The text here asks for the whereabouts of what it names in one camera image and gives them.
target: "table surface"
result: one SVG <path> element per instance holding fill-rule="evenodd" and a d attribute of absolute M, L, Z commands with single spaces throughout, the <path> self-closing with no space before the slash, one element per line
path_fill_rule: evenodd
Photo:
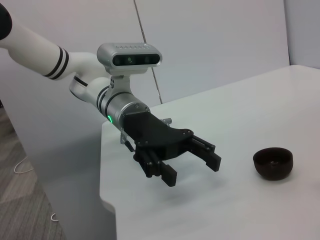
<path fill-rule="evenodd" d="M 320 239 L 320 70 L 289 66 L 155 106 L 222 157 L 213 172 L 191 153 L 166 161 L 175 187 L 146 178 L 120 133 L 102 126 L 100 197 L 116 213 L 118 240 Z M 281 147 L 293 170 L 280 181 L 256 172 L 253 155 Z"/>

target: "gray carpet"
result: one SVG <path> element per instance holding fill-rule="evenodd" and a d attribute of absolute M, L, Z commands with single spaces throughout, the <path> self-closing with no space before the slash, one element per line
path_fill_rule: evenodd
<path fill-rule="evenodd" d="M 3 108 L 0 108 L 0 240 L 65 240 L 35 171 L 15 174 L 26 156 Z M 26 159 L 17 169 L 32 168 Z"/>

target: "silver cylinder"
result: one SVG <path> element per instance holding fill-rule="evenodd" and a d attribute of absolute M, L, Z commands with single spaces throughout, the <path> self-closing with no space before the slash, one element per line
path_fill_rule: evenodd
<path fill-rule="evenodd" d="M 121 93 L 109 102 L 102 100 L 101 112 L 120 131 L 126 114 L 150 111 L 149 107 L 130 93 Z"/>

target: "green led light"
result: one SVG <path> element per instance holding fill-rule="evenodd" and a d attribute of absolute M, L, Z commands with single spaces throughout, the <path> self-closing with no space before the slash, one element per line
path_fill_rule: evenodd
<path fill-rule="evenodd" d="M 110 123 L 113 123 L 112 118 L 110 116 L 108 116 L 108 119 L 109 119 Z"/>

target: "dark brown bowl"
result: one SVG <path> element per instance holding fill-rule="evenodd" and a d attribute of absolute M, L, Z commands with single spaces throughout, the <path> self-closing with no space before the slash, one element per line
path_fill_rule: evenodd
<path fill-rule="evenodd" d="M 284 148 L 270 147 L 258 151 L 253 156 L 257 172 L 267 180 L 286 178 L 294 166 L 292 153 Z"/>

